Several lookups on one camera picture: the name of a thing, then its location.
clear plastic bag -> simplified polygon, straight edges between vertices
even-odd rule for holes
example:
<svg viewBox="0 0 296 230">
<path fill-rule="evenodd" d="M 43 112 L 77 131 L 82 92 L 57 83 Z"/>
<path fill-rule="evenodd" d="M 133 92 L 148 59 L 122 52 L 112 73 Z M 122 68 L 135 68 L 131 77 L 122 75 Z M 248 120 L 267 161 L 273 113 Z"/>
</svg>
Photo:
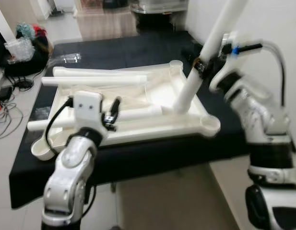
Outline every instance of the clear plastic bag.
<svg viewBox="0 0 296 230">
<path fill-rule="evenodd" d="M 11 42 L 6 42 L 4 45 L 13 56 L 13 59 L 10 60 L 11 64 L 15 62 L 29 61 L 32 59 L 35 52 L 31 40 L 24 37 L 20 37 Z"/>
<path fill-rule="evenodd" d="M 57 64 L 78 63 L 81 60 L 82 60 L 82 56 L 80 53 L 65 54 L 65 55 L 54 57 L 54 58 L 50 58 L 47 62 L 47 66 L 52 67 Z"/>
</svg>

black clamp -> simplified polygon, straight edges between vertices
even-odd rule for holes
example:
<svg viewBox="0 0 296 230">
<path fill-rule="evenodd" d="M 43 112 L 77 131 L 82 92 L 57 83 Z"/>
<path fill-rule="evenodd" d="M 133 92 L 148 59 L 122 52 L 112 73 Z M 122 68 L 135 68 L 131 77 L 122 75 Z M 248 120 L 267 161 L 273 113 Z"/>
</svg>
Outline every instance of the black clamp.
<svg viewBox="0 0 296 230">
<path fill-rule="evenodd" d="M 202 75 L 206 69 L 206 64 L 199 57 L 196 57 L 192 63 L 192 68 L 195 68 L 199 72 L 199 75 Z"/>
<path fill-rule="evenodd" d="M 119 115 L 119 105 L 121 103 L 121 98 L 117 97 L 113 102 L 109 114 L 102 114 L 102 123 L 103 126 L 108 131 L 116 131 L 116 127 L 113 125 L 118 118 Z"/>
</svg>

black table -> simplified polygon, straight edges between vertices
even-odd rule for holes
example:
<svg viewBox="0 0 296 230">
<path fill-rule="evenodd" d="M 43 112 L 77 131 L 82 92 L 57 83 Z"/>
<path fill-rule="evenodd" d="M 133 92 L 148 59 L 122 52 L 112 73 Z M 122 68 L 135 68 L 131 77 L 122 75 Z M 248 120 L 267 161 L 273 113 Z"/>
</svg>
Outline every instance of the black table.
<svg viewBox="0 0 296 230">
<path fill-rule="evenodd" d="M 63 66 L 86 69 L 120 69 L 178 59 L 183 61 L 187 76 L 190 64 L 182 57 L 181 50 L 193 49 L 192 39 L 187 32 L 176 32 L 66 43 L 55 46 L 53 57 L 79 52 L 81 62 Z M 52 76 L 52 68 L 48 68 L 46 76 Z M 40 116 L 41 108 L 50 109 L 55 92 L 56 87 L 41 86 L 30 120 L 47 118 Z M 221 130 L 216 137 L 206 139 L 200 135 L 188 135 L 102 147 L 95 160 L 91 182 L 104 184 L 246 154 L 241 124 L 224 103 L 223 96 L 211 94 L 205 82 L 197 95 L 206 110 L 221 122 Z M 40 135 L 41 132 L 29 132 L 27 129 L 23 135 L 9 175 L 12 208 L 21 207 L 42 196 L 44 186 L 54 171 L 54 159 L 40 161 L 30 152 L 31 144 Z"/>
</svg>

white tube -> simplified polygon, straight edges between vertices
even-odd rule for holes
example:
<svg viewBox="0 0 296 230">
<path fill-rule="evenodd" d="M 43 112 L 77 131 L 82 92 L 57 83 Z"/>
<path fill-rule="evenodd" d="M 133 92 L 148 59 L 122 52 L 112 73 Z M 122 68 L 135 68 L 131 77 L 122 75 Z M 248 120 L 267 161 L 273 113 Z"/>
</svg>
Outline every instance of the white tube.
<svg viewBox="0 0 296 230">
<path fill-rule="evenodd" d="M 227 0 L 200 52 L 200 59 L 208 62 L 218 52 L 223 35 L 233 30 L 248 0 Z"/>
<path fill-rule="evenodd" d="M 144 119 L 149 117 L 161 116 L 163 114 L 162 107 L 158 105 L 152 105 L 146 108 L 141 109 L 130 109 L 121 111 L 118 116 L 118 121 L 128 121 L 128 120 L 137 120 Z M 39 120 L 39 121 L 30 121 L 27 123 L 27 129 L 29 131 L 38 131 L 44 130 L 47 128 L 50 120 Z M 52 128 L 72 128 L 75 127 L 75 118 L 68 117 L 65 119 L 57 119 L 53 122 Z"/>
<path fill-rule="evenodd" d="M 47 125 L 49 124 L 50 120 L 39 120 L 39 121 L 30 121 L 27 123 L 27 129 L 29 131 L 38 131 L 38 130 L 44 130 L 47 128 Z M 53 122 L 52 128 L 72 128 L 75 125 L 75 119 L 74 117 L 68 117 L 65 119 L 57 119 Z"/>
<path fill-rule="evenodd" d="M 118 121 L 144 119 L 149 117 L 160 116 L 162 114 L 163 111 L 161 106 L 152 105 L 142 109 L 130 109 L 121 111 L 118 116 Z"/>
<path fill-rule="evenodd" d="M 42 84 L 56 85 L 140 85 L 147 82 L 147 76 L 103 76 L 103 77 L 43 77 Z"/>
<path fill-rule="evenodd" d="M 199 77 L 198 71 L 192 68 L 181 93 L 173 105 L 173 110 L 176 113 L 184 114 L 189 110 L 192 99 L 194 98 L 193 92 L 195 92 L 196 95 L 201 84 L 202 79 Z"/>
<path fill-rule="evenodd" d="M 217 53 L 224 33 L 230 32 L 233 29 L 234 24 L 238 20 L 247 2 L 248 0 L 228 0 L 226 2 L 200 52 L 199 58 L 203 62 L 208 62 L 210 58 Z M 202 80 L 200 79 L 198 72 L 193 68 L 174 104 L 174 110 L 176 113 L 183 114 L 189 110 L 191 101 L 199 90 L 201 84 Z"/>
<path fill-rule="evenodd" d="M 54 67 L 54 77 L 90 77 L 90 76 L 106 76 L 106 75 L 142 75 L 148 74 L 147 71 L 131 71 L 131 70 L 107 70 L 107 69 L 71 69 L 66 67 Z"/>
</svg>

floor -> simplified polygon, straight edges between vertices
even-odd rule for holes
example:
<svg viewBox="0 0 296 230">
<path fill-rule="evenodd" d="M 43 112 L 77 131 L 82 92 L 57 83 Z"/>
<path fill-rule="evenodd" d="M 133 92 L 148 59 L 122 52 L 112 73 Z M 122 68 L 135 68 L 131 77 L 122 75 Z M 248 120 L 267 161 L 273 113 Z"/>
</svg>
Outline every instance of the floor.
<svg viewBox="0 0 296 230">
<path fill-rule="evenodd" d="M 43 25 L 52 43 L 81 39 L 71 15 L 48 20 Z M 30 91 L 14 92 L 14 102 L 22 110 L 24 120 L 15 132 L 0 140 L 0 230 L 40 229 L 43 200 L 40 198 L 11 210 L 8 175 L 38 93 L 41 75 L 35 78 Z M 12 117 L 10 129 L 19 122 L 16 111 Z M 116 193 L 110 191 L 108 184 L 98 186 L 92 209 L 82 220 L 82 229 L 108 230 L 114 225 L 125 230 L 237 230 L 206 165 L 120 182 Z"/>
<path fill-rule="evenodd" d="M 71 13 L 39 21 L 39 24 L 45 27 L 47 37 L 52 45 L 60 42 L 82 41 L 79 26 Z"/>
</svg>

